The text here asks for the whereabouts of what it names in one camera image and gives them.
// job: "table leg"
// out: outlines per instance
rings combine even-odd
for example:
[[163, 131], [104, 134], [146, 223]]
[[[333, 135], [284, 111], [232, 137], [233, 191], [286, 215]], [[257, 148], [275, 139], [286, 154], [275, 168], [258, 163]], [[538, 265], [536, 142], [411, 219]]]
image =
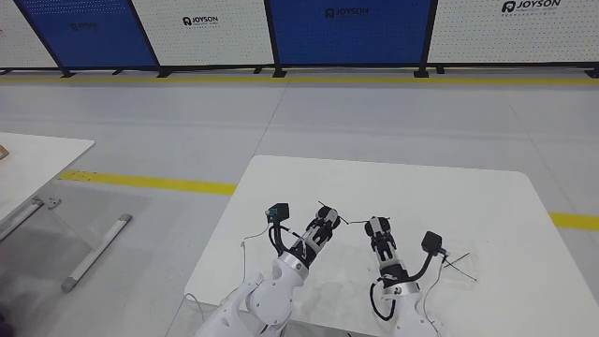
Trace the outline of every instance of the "table leg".
[[12, 217], [0, 225], [0, 241], [7, 237], [16, 227], [18, 227], [23, 221], [27, 220], [27, 217], [31, 216], [33, 212], [37, 211], [44, 203], [41, 200], [31, 200], [22, 210], [19, 210]]
[[68, 293], [77, 285], [81, 277], [92, 267], [94, 262], [102, 255], [104, 250], [114, 240], [114, 238], [121, 232], [123, 227], [133, 218], [130, 214], [123, 214], [119, 220], [109, 229], [109, 231], [102, 238], [97, 238], [96, 235], [87, 229], [86, 227], [77, 227], [65, 219], [63, 216], [56, 213], [56, 208], [60, 205], [61, 199], [54, 197], [38, 197], [41, 199], [52, 212], [52, 214], [60, 220], [69, 230], [79, 236], [85, 241], [91, 248], [92, 251], [81, 261], [77, 268], [71, 272], [71, 274], [61, 284], [61, 289]]
[[130, 214], [122, 215], [119, 220], [109, 229], [108, 233], [104, 236], [102, 243], [100, 246], [89, 253], [83, 261], [77, 266], [77, 268], [71, 272], [71, 274], [66, 278], [63, 284], [60, 286], [61, 289], [65, 293], [68, 293], [75, 287], [75, 285], [79, 282], [81, 277], [87, 272], [87, 270], [92, 267], [92, 264], [100, 257], [100, 255], [106, 250], [109, 244], [114, 240], [114, 238], [119, 234], [121, 229], [132, 219], [133, 217]]

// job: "blue panel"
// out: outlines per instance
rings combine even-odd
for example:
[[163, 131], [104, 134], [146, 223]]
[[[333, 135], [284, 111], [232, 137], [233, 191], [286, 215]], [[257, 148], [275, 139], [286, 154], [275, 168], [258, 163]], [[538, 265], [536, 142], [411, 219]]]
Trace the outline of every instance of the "blue panel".
[[270, 0], [283, 64], [418, 63], [431, 0]]
[[21, 0], [65, 67], [154, 66], [126, 0]]

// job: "white table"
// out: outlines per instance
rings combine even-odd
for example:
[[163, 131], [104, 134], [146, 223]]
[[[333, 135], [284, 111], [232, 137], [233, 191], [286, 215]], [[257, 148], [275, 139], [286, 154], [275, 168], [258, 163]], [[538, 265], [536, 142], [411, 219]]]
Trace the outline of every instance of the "white table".
[[[83, 156], [94, 142], [87, 139], [63, 139], [54, 137], [30, 136], [0, 133], [0, 144], [10, 154], [0, 160], [0, 240], [22, 223], [39, 207], [46, 204], [53, 211], [60, 205], [60, 199], [46, 196], [40, 191], [63, 170]], [[102, 254], [123, 226], [131, 219], [123, 215], [102, 238], [97, 238], [84, 227], [69, 224], [57, 214], [77, 235], [84, 239], [92, 251], [71, 273], [62, 285], [70, 291]]]
[[[185, 293], [218, 304], [241, 281], [240, 242], [264, 229], [264, 211], [289, 203], [291, 217], [284, 224], [303, 231], [318, 200], [347, 220], [390, 217], [410, 273], [425, 258], [420, 242], [427, 230], [441, 235], [449, 251], [462, 248], [454, 259], [470, 248], [469, 271], [477, 282], [460, 282], [455, 270], [445, 269], [427, 300], [430, 313], [455, 337], [591, 336], [599, 329], [599, 308], [547, 211], [529, 179], [511, 171], [257, 156]], [[292, 320], [380, 335], [368, 301], [378, 276], [369, 243], [363, 225], [339, 226], [304, 287], [296, 289]], [[248, 276], [270, 273], [276, 254], [268, 237], [246, 245]], [[433, 261], [419, 281], [423, 289], [436, 278], [438, 265]]]

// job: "white panel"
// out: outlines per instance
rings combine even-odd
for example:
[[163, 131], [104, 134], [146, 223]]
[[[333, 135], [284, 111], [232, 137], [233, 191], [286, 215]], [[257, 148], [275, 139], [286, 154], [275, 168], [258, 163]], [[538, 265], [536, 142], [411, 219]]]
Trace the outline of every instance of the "white panel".
[[539, 0], [439, 0], [431, 63], [532, 63], [599, 60], [599, 0], [515, 8]]
[[[133, 0], [163, 66], [271, 64], [264, 0]], [[217, 21], [185, 24], [183, 18]]]
[[56, 67], [12, 0], [0, 0], [0, 67]]

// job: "black metal frame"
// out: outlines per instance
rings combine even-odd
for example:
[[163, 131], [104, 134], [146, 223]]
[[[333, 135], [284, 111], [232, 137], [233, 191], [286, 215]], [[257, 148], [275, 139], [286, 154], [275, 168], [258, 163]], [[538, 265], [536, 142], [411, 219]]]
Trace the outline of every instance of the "black metal frame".
[[434, 20], [437, 17], [437, 7], [439, 6], [439, 0], [431, 0], [431, 6], [429, 7], [429, 19], [427, 20], [427, 30], [424, 36], [424, 46], [422, 47], [422, 55], [420, 55], [420, 66], [414, 77], [416, 78], [428, 78], [429, 72], [427, 72], [427, 63], [429, 62], [429, 51], [431, 50], [432, 42], [432, 31], [434, 30]]
[[57, 64], [57, 67], [0, 67], [0, 70], [3, 72], [0, 73], [6, 74], [12, 70], [60, 70], [63, 73], [63, 78], [68, 78], [74, 75], [71, 70], [114, 70], [114, 75], [121, 73], [123, 70], [148, 70], [148, 71], [158, 71], [159, 74], [157, 77], [164, 78], [167, 77], [170, 73], [174, 71], [201, 71], [201, 70], [217, 70], [217, 69], [241, 69], [241, 68], [253, 68], [254, 73], [258, 74], [264, 67], [274, 67], [274, 78], [282, 78], [285, 76], [285, 71], [283, 71], [284, 67], [365, 67], [365, 68], [394, 68], [394, 67], [417, 67], [418, 70], [414, 72], [414, 76], [416, 78], [426, 78], [429, 77], [429, 72], [427, 71], [427, 67], [436, 67], [437, 73], [445, 74], [446, 67], [460, 67], [460, 66], [471, 66], [471, 67], [530, 67], [530, 66], [574, 66], [574, 67], [587, 67], [592, 68], [592, 70], [587, 70], [587, 73], [591, 78], [599, 78], [599, 61], [598, 62], [547, 62], [547, 63], [429, 63], [429, 52], [431, 49], [431, 41], [432, 41], [432, 32], [434, 29], [434, 22], [436, 18], [437, 8], [439, 4], [439, 0], [431, 0], [431, 6], [429, 8], [429, 17], [427, 19], [427, 28], [425, 33], [425, 39], [423, 44], [423, 50], [419, 63], [339, 63], [339, 64], [282, 64], [279, 58], [279, 50], [277, 46], [276, 32], [274, 29], [274, 21], [272, 18], [272, 8], [270, 4], [270, 0], [264, 0], [264, 8], [267, 17], [267, 24], [269, 27], [269, 35], [270, 35], [270, 46], [272, 48], [272, 57], [273, 64], [268, 65], [209, 65], [209, 66], [161, 66], [156, 54], [154, 52], [152, 43], [148, 38], [148, 35], [143, 28], [143, 24], [141, 23], [141, 19], [133, 5], [132, 0], [127, 0], [131, 11], [136, 19], [136, 22], [139, 26], [140, 32], [143, 34], [146, 45], [153, 57], [155, 66], [92, 66], [92, 67], [65, 67], [58, 60], [56, 54], [52, 51], [49, 43], [41, 35], [39, 29], [33, 23], [31, 17], [27, 14], [24, 9], [22, 3], [19, 0], [13, 0], [23, 17], [27, 20], [31, 28], [36, 33], [39, 40], [42, 42], [54, 62]]
[[[158, 57], [156, 56], [156, 52], [154, 52], [153, 50], [153, 46], [152, 43], [150, 42], [150, 39], [148, 38], [148, 34], [146, 33], [146, 29], [143, 28], [143, 24], [141, 23], [141, 19], [139, 18], [139, 14], [138, 11], [135, 9], [135, 6], [133, 5], [133, 1], [132, 0], [126, 0], [127, 4], [129, 5], [129, 8], [131, 9], [131, 13], [133, 14], [133, 17], [135, 18], [135, 22], [138, 25], [138, 29], [141, 32], [141, 36], [143, 37], [143, 41], [146, 44], [146, 47], [148, 48], [148, 51], [150, 52], [150, 55], [152, 56], [153, 59], [153, 63], [156, 66], [156, 69], [158, 70], [158, 76], [156, 76], [157, 78], [163, 79], [168, 77], [168, 75], [170, 73], [167, 73], [165, 71], [165, 69], [163, 67], [160, 66], [160, 62], [158, 61]], [[121, 68], [117, 68], [117, 70], [114, 71], [114, 75], [121, 73], [121, 71], [123, 71], [123, 67]]]
[[543, 63], [427, 63], [427, 66], [435, 67], [438, 74], [445, 74], [446, 67], [577, 67], [592, 68], [584, 72], [592, 79], [599, 79], [599, 62], [543, 62]]
[[282, 69], [281, 60], [279, 59], [279, 47], [277, 46], [277, 36], [274, 31], [274, 21], [272, 20], [272, 7], [270, 0], [264, 1], [264, 11], [266, 12], [266, 22], [269, 27], [270, 47], [272, 48], [272, 60], [274, 61], [274, 78], [283, 78], [287, 72]]

